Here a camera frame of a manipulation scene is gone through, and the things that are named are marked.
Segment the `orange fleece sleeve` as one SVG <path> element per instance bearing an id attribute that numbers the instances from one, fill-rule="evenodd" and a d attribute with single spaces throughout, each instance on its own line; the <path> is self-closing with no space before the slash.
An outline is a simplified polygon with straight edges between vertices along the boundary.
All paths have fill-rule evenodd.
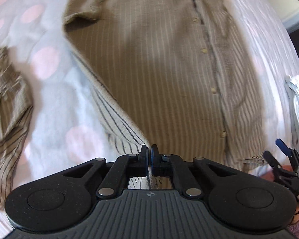
<path id="1" fill-rule="evenodd" d="M 299 188 L 299 165 L 272 166 L 272 170 L 261 175 L 261 178 L 286 187 Z"/>

